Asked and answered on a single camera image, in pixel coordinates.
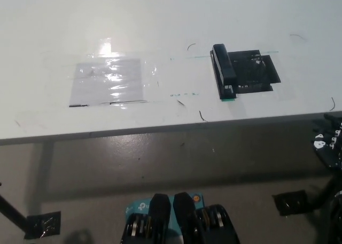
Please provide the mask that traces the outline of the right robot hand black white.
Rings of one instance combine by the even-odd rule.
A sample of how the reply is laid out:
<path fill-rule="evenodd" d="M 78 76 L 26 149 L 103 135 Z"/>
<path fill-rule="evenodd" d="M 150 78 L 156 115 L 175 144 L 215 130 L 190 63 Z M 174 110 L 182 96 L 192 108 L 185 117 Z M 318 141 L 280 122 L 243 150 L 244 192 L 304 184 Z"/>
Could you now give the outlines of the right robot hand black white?
<path fill-rule="evenodd" d="M 341 117 L 327 113 L 323 116 L 330 125 L 314 129 L 311 143 L 323 165 L 332 172 L 338 172 L 341 171 Z"/>

